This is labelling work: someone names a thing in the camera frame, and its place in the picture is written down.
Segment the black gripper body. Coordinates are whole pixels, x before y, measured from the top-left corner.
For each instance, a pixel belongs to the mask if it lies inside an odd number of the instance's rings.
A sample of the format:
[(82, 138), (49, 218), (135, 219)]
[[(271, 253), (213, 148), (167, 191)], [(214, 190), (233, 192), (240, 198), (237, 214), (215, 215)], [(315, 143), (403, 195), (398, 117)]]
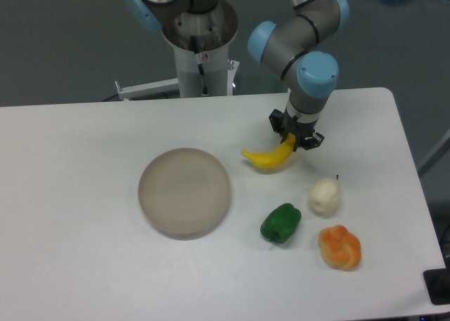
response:
[(286, 105), (285, 107), (285, 127), (287, 134), (291, 133), (294, 136), (300, 134), (303, 136), (310, 136), (315, 131), (315, 125), (319, 119), (318, 113), (307, 114), (300, 112), (293, 105)]

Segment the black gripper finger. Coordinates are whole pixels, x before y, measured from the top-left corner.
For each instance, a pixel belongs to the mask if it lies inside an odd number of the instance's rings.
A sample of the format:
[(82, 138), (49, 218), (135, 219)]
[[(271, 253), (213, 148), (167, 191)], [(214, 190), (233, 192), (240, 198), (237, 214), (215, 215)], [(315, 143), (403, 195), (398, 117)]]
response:
[(303, 150), (311, 150), (319, 147), (324, 140), (324, 136), (320, 133), (313, 132), (310, 136), (295, 135), (295, 144), (293, 150), (301, 148)]
[(280, 135), (281, 138), (286, 138), (285, 133), (285, 115), (280, 110), (274, 109), (269, 115), (269, 121), (273, 131)]

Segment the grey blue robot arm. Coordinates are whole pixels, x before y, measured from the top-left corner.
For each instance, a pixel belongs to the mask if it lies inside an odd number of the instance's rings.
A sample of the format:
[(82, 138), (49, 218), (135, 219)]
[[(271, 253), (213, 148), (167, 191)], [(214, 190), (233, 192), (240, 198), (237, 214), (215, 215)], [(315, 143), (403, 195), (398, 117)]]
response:
[[(225, 0), (125, 0), (143, 28), (162, 32), (172, 46), (183, 98), (222, 96), (228, 89), (229, 44), (238, 30), (236, 11)], [(290, 91), (284, 110), (269, 117), (283, 140), (296, 148), (317, 148), (315, 126), (335, 90), (340, 69), (316, 46), (347, 24), (347, 0), (291, 0), (294, 16), (282, 25), (259, 24), (251, 33), (250, 55)]]

